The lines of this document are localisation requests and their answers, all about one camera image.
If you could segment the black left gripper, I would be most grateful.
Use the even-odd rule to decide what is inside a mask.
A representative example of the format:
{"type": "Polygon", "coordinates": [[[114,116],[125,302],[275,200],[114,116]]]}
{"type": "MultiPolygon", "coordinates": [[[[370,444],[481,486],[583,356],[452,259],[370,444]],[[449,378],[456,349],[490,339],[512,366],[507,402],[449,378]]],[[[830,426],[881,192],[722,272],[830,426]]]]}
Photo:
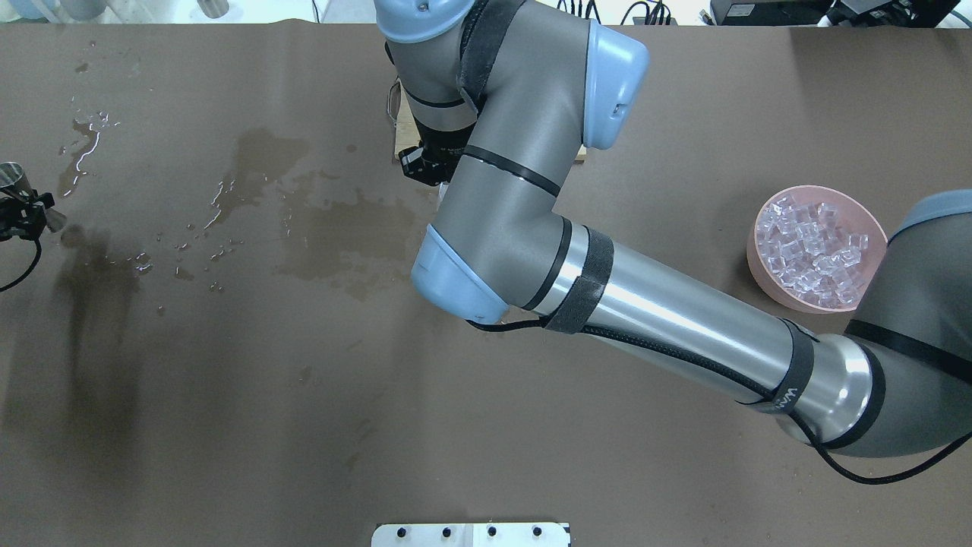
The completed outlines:
{"type": "Polygon", "coordinates": [[[1,200],[1,242],[14,238],[35,240],[33,229],[55,229],[55,205],[51,193],[39,194],[27,201],[1,200]]]}

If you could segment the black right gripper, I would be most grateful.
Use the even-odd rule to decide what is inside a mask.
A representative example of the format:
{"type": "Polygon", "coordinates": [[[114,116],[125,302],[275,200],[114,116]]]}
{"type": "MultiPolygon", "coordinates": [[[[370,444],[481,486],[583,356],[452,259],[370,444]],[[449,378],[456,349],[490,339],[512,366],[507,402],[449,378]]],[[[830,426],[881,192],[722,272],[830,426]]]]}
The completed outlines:
{"type": "Polygon", "coordinates": [[[428,186],[448,183],[468,144],[468,128],[442,131],[415,123],[419,141],[417,146],[398,152],[398,160],[405,177],[428,186]]]}

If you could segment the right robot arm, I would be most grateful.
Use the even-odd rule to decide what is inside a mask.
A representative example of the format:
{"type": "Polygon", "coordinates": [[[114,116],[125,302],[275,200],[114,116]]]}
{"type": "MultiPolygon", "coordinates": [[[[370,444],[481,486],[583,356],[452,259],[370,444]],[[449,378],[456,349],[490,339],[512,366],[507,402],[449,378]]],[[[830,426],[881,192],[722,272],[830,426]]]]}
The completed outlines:
{"type": "Polygon", "coordinates": [[[812,334],[553,211],[579,148],[617,141],[641,42],[534,1],[375,9],[422,138],[403,171],[449,186],[411,271],[428,301],[609,339],[844,456],[970,436],[969,190],[914,205],[844,333],[812,334]]]}

